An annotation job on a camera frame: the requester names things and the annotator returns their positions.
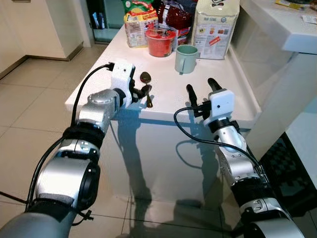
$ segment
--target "spoon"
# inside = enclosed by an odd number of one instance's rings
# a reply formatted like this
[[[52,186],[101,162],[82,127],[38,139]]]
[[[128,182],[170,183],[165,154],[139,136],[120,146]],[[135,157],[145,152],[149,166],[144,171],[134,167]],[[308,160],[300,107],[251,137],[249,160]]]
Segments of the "spoon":
[[[140,80],[142,83],[148,84],[151,81],[151,76],[148,72],[143,72],[141,73]],[[148,94],[147,94],[147,107],[148,108],[153,107],[152,101]]]

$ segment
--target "tile floor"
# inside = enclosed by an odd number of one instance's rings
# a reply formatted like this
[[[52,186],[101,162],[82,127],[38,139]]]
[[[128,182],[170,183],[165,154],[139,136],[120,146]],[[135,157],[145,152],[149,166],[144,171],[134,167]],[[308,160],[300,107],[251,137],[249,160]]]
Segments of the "tile floor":
[[[70,123],[64,101],[103,52],[84,48],[72,61],[28,59],[0,80],[0,190],[26,198],[38,159]],[[223,206],[227,213],[230,205]],[[0,227],[24,207],[0,196]],[[93,222],[71,229],[70,237],[221,238],[238,217],[166,202],[113,195],[102,170]],[[317,237],[317,210],[295,222],[307,238]]]

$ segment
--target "light green mug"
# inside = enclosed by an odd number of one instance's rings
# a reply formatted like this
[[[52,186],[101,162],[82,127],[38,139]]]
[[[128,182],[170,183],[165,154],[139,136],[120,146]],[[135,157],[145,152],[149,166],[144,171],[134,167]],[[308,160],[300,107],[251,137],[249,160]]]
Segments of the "light green mug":
[[[198,50],[194,46],[181,45],[176,49],[175,70],[180,74],[191,73],[196,66]]]

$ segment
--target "baseboard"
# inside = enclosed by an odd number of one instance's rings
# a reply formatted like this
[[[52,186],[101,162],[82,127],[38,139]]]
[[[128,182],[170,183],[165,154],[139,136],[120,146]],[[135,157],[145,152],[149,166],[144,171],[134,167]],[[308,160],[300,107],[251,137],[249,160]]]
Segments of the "baseboard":
[[[83,42],[79,44],[79,46],[74,49],[69,56],[66,58],[56,58],[56,57],[47,57],[47,56],[33,56],[33,55],[25,55],[21,59],[17,60],[15,63],[10,65],[4,71],[0,72],[0,80],[4,78],[7,74],[9,74],[12,70],[17,68],[20,64],[25,62],[28,58],[33,59],[41,59],[41,60],[60,60],[60,61],[71,61],[82,49],[84,48]]]
[[[0,72],[0,79],[4,78],[7,74],[9,74],[12,70],[17,68],[23,62],[25,62],[27,59],[28,59],[28,56],[23,56],[22,58],[14,62],[12,65],[10,65],[8,68],[6,68],[4,71]]]

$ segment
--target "yellow package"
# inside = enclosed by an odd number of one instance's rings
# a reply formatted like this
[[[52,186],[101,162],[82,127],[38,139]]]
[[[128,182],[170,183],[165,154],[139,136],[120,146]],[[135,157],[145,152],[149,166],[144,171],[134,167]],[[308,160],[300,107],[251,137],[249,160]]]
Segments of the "yellow package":
[[[146,11],[143,8],[135,7],[127,12],[123,18],[127,43],[129,47],[147,47],[145,32],[149,28],[157,27],[159,19],[157,12],[151,4],[147,5]]]

